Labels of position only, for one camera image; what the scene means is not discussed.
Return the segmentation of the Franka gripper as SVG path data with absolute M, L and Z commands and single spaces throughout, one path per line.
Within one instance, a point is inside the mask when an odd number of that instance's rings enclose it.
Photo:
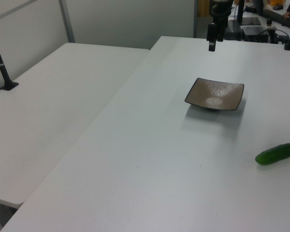
M 211 1 L 211 16 L 213 18 L 213 23 L 208 24 L 206 37 L 206 40 L 209 42 L 208 47 L 209 51 L 215 52 L 216 40 L 218 42 L 222 42 L 224 40 L 224 22 L 228 21 L 228 17 L 231 14 L 231 10 L 232 10 L 232 0 Z

